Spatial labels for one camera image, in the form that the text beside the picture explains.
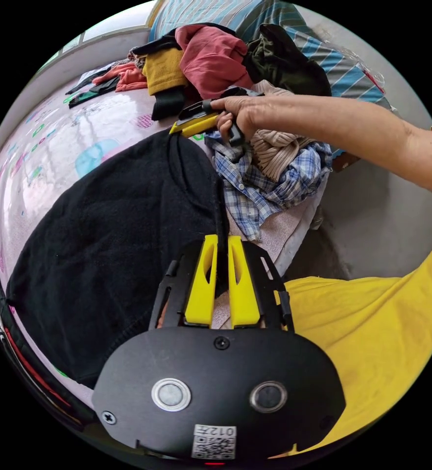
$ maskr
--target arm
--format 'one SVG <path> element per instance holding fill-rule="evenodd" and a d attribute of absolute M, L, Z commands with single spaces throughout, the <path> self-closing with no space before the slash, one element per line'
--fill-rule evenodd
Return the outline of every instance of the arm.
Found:
<path fill-rule="evenodd" d="M 327 142 L 432 191 L 432 131 L 378 105 L 294 95 L 226 98 L 213 107 L 236 115 L 238 126 L 250 137 L 257 129 L 270 129 Z M 221 124 L 231 117 L 226 115 Z"/>

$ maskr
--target blue checkered shirt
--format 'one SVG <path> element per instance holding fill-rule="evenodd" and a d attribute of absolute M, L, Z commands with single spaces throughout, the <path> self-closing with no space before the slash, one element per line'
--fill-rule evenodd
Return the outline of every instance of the blue checkered shirt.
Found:
<path fill-rule="evenodd" d="M 260 226 L 271 215 L 314 196 L 332 171 L 332 152 L 326 143 L 313 142 L 300 150 L 276 183 L 252 165 L 251 146 L 228 147 L 217 131 L 206 134 L 205 143 L 215 151 L 226 208 L 250 241 L 260 241 Z"/>

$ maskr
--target yellow shirt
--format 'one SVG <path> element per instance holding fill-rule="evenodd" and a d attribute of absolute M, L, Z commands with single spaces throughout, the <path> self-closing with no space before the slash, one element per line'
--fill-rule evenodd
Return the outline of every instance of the yellow shirt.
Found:
<path fill-rule="evenodd" d="M 286 287 L 296 332 L 329 355 L 347 403 L 329 435 L 309 452 L 381 417 L 424 369 L 432 354 L 432 252 L 403 278 L 310 277 Z M 287 455 L 296 453 L 294 447 Z"/>

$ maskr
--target dark green garment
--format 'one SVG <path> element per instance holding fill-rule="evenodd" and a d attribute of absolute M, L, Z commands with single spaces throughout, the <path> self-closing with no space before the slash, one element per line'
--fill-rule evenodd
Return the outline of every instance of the dark green garment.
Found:
<path fill-rule="evenodd" d="M 110 80 L 100 83 L 99 85 L 95 85 L 94 87 L 90 88 L 88 92 L 80 93 L 76 95 L 70 102 L 69 102 L 69 109 L 77 106 L 78 104 L 83 103 L 84 101 L 89 101 L 89 99 L 93 99 L 97 96 L 100 96 L 105 93 L 112 92 L 117 89 L 117 84 L 120 81 L 120 77 L 113 77 Z"/>
<path fill-rule="evenodd" d="M 324 69 L 308 59 L 281 26 L 262 24 L 260 38 L 247 47 L 243 64 L 254 83 L 267 80 L 295 94 L 332 96 Z"/>

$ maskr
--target window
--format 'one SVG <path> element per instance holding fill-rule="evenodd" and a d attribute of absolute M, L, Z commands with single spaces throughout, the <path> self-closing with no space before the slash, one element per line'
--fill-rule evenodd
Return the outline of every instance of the window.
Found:
<path fill-rule="evenodd" d="M 98 36 L 119 31 L 120 29 L 144 26 L 156 1 L 148 1 L 141 5 L 133 6 L 97 23 L 85 32 L 84 41 L 89 41 Z"/>
<path fill-rule="evenodd" d="M 58 59 L 64 52 L 74 49 L 83 42 L 90 41 L 91 39 L 98 38 L 112 32 L 120 31 L 121 29 L 145 26 L 147 18 L 151 14 L 156 1 L 157 0 L 152 0 L 142 3 L 141 5 L 133 6 L 132 8 L 121 11 L 92 26 L 84 33 L 69 41 L 61 50 L 56 52 L 45 64 L 42 65 L 38 72 L 41 72 L 41 70 L 43 70 L 47 65 Z"/>

